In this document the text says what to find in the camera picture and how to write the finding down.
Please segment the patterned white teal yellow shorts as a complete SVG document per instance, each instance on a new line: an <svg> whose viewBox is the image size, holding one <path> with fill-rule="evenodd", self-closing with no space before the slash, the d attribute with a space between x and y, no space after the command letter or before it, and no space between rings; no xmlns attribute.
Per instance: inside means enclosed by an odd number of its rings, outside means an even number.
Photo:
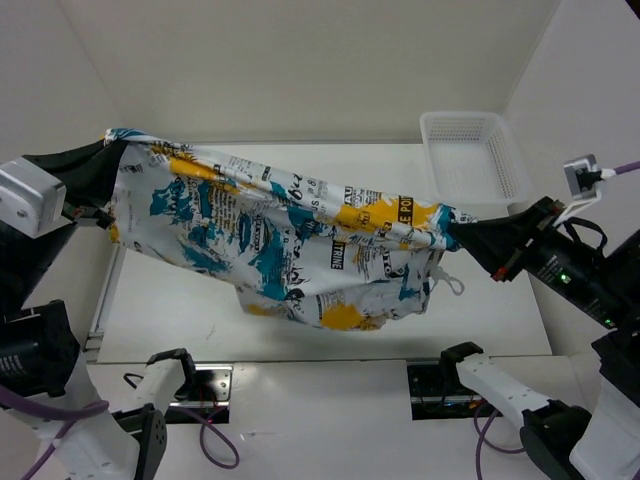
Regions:
<svg viewBox="0 0 640 480"><path fill-rule="evenodd" d="M343 186L134 129L109 211L114 242L236 290L252 315L337 331L421 314L459 249L458 209Z"/></svg>

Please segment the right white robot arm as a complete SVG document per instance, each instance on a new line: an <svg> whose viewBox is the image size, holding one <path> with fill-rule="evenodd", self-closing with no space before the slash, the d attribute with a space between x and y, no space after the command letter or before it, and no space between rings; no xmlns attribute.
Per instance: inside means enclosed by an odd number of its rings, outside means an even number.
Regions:
<svg viewBox="0 0 640 480"><path fill-rule="evenodd" d="M529 273L602 327L590 354L510 368L466 342L441 353L440 385L468 389L517 431L549 479L639 475L639 238L612 253L591 221L550 198L497 219L452 220L449 234L497 282Z"/></svg>

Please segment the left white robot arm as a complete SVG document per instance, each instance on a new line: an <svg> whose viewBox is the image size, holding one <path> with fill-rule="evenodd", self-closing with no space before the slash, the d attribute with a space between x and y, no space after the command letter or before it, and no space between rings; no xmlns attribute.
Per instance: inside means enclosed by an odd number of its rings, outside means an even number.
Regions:
<svg viewBox="0 0 640 480"><path fill-rule="evenodd" d="M122 140L1 167L1 407L30 426L72 479L151 479L167 447L174 397L200 385L184 349L153 355L130 407L111 412L87 369L65 304L29 308L32 294L82 226L108 228Z"/></svg>

